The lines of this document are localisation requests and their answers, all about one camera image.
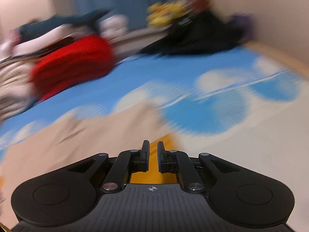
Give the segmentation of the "beige and yellow jacket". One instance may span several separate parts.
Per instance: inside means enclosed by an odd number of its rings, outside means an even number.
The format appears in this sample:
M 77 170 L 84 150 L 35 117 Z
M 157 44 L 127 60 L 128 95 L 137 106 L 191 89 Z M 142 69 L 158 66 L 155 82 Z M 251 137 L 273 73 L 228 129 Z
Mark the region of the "beige and yellow jacket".
M 15 138 L 1 164 L 1 222 L 10 228 L 17 224 L 10 198 L 24 181 L 100 152 L 114 157 L 139 149 L 144 140 L 150 141 L 149 171 L 133 174 L 133 182 L 175 183 L 174 174 L 159 173 L 155 150 L 160 140 L 167 150 L 176 143 L 157 108 L 147 102 L 102 117 L 80 117 L 74 109 L 25 139 Z

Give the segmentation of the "black clothes pile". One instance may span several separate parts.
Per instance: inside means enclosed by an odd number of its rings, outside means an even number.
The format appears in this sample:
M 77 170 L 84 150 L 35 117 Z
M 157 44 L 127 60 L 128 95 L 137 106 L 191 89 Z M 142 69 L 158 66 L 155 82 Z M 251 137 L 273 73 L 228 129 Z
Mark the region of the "black clothes pile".
M 208 55 L 253 39 L 253 17 L 234 14 L 223 22 L 210 11 L 176 19 L 165 37 L 139 51 L 142 55 Z

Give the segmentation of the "blue patterned bed sheet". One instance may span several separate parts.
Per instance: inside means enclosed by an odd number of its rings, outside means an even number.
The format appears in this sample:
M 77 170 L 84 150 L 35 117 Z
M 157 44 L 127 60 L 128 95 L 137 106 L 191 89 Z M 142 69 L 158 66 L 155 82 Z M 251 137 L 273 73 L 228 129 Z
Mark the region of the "blue patterned bed sheet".
M 207 151 L 285 183 L 308 200 L 308 80 L 266 55 L 239 47 L 214 55 L 139 55 L 109 75 L 73 86 L 1 127 L 1 164 L 10 144 L 71 110 L 102 117 L 153 105 L 176 147 Z

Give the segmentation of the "red folded blanket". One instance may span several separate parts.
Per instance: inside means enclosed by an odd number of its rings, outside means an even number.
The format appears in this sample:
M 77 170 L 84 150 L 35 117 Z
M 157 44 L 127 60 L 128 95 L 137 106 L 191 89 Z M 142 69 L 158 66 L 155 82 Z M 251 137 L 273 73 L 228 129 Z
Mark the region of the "red folded blanket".
M 76 84 L 107 75 L 115 63 L 109 43 L 88 35 L 43 57 L 30 77 L 39 100 L 45 101 Z

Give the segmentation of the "yellow plush toys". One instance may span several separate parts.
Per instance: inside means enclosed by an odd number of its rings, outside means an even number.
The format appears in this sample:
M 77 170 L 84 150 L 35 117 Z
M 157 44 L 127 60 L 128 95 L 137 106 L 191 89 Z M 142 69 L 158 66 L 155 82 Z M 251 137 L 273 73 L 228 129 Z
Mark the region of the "yellow plush toys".
M 186 15 L 188 8 L 181 1 L 157 2 L 149 6 L 147 12 L 147 24 L 149 27 L 163 27 L 170 25 L 175 19 Z

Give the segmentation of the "dark teal garment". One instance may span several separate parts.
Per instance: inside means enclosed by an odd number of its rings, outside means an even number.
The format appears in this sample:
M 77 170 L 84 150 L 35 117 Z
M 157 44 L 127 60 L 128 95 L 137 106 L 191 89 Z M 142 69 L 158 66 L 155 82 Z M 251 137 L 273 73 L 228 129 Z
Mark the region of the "dark teal garment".
M 109 12 L 110 12 L 109 10 L 97 9 L 84 15 L 73 15 L 73 16 L 54 15 L 53 17 L 47 20 L 21 25 L 18 28 L 18 32 L 20 33 L 24 41 L 40 37 L 46 34 L 47 32 L 53 30 L 54 28 L 57 28 L 65 24 L 69 24 L 76 27 L 88 26 L 93 31 L 98 32 L 97 21 L 100 20 L 105 15 L 107 15 Z

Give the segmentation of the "red cushion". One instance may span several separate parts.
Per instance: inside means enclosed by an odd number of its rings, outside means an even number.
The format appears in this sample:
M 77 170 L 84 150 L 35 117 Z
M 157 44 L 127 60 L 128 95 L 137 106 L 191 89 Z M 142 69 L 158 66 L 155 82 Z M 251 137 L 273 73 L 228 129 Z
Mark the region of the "red cushion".
M 204 11 L 208 11 L 211 8 L 210 0 L 189 0 L 189 1 L 190 1 L 192 10 L 195 13 L 201 13 Z

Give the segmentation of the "pink white folded garment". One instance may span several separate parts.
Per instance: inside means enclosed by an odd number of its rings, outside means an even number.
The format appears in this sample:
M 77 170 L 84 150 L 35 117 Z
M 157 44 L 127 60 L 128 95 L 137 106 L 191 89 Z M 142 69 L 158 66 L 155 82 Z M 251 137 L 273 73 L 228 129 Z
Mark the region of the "pink white folded garment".
M 17 45 L 13 45 L 11 40 L 7 40 L 1 44 L 1 60 L 17 55 L 26 55 L 36 52 L 67 36 L 73 35 L 75 37 L 82 37 L 85 35 L 85 32 L 85 26 L 77 27 L 70 24 L 64 24 L 50 30 L 38 38 Z

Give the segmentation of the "wooden bed frame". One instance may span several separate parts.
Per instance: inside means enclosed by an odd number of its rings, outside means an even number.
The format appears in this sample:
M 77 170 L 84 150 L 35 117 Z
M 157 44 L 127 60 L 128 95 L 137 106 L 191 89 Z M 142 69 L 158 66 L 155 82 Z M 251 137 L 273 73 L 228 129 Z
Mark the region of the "wooden bed frame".
M 302 61 L 289 56 L 285 52 L 282 52 L 276 48 L 267 46 L 258 41 L 249 41 L 247 43 L 244 43 L 243 46 L 250 50 L 266 55 L 272 59 L 275 59 L 278 62 L 281 62 L 284 66 L 286 66 L 289 69 L 292 69 L 293 71 L 301 75 L 303 78 L 308 80 L 309 78 L 308 66 Z

